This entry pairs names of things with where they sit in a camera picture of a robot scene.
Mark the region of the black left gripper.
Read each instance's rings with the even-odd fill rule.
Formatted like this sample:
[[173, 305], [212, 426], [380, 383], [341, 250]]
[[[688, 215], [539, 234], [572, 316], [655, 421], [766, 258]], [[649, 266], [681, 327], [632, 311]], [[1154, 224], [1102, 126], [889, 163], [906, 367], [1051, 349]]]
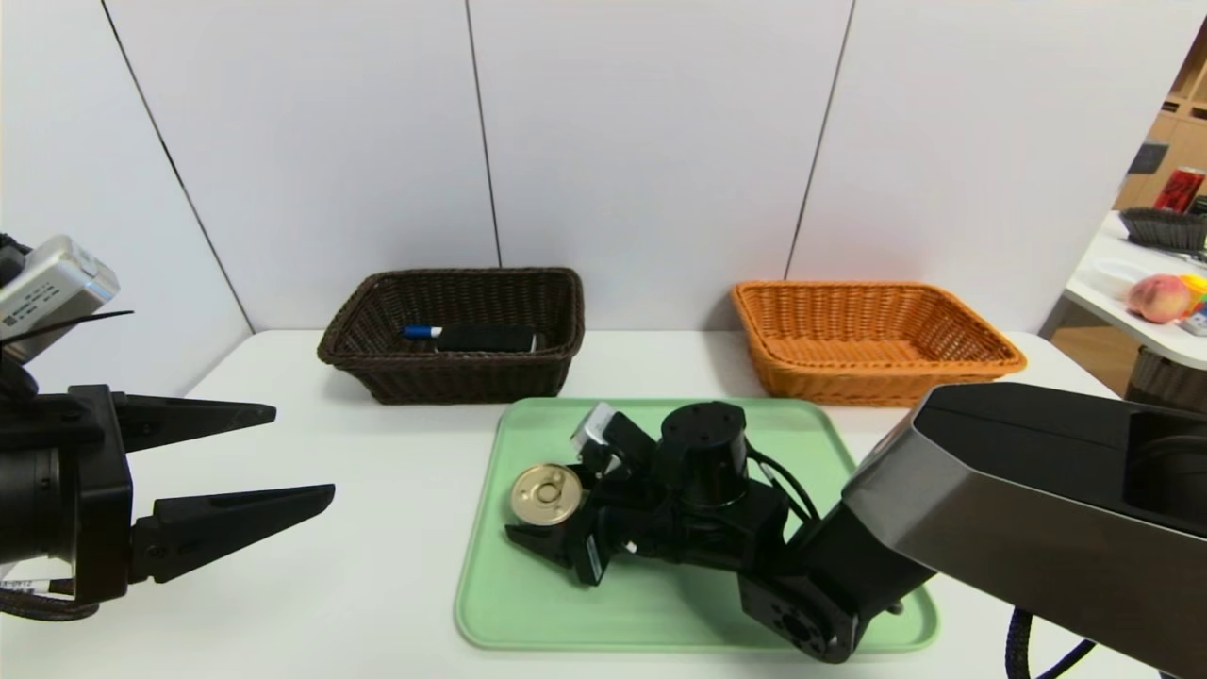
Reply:
[[319, 516], [336, 499], [332, 482], [159, 499], [132, 527], [126, 451], [275, 420], [264, 404], [130, 396], [104, 384], [2, 406], [2, 563], [65, 560], [74, 599], [99, 604], [126, 595], [129, 556], [132, 585], [165, 584]]

